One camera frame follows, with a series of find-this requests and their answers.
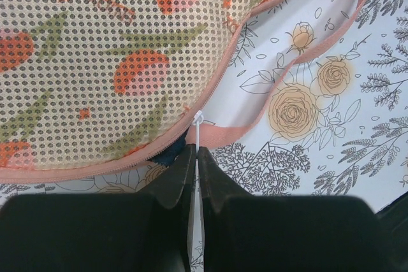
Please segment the navy blue lace bra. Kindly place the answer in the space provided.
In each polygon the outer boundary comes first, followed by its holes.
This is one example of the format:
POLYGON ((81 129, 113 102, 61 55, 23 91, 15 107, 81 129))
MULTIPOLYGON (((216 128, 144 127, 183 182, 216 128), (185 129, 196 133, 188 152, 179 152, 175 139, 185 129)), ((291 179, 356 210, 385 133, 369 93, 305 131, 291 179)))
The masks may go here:
POLYGON ((174 143, 172 143, 168 148, 163 150, 161 153, 153 156, 149 161, 162 166, 171 166, 177 156, 183 151, 186 146, 186 134, 182 134, 174 143))

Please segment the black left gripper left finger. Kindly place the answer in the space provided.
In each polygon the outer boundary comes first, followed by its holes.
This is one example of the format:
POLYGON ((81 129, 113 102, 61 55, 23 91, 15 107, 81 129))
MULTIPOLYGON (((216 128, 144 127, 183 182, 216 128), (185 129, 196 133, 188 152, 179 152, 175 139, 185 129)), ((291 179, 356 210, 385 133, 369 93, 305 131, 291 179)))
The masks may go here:
POLYGON ((195 147, 135 193, 24 194, 1 208, 2 271, 189 271, 195 147))

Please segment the peach floral mesh laundry bag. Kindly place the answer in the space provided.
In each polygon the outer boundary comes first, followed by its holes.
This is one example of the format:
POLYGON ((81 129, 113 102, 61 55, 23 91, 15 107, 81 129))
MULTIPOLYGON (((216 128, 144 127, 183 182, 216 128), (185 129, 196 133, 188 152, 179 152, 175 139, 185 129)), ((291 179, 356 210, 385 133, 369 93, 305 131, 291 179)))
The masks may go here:
POLYGON ((182 134, 284 0, 1 0, 1 182, 128 168, 182 134))

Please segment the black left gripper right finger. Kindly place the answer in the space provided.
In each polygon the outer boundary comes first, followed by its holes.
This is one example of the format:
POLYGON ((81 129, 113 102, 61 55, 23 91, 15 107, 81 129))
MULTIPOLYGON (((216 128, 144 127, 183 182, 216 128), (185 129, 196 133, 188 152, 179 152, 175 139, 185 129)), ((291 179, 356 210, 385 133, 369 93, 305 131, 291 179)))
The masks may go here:
POLYGON ((205 271, 406 271, 407 200, 254 196, 198 151, 205 271))

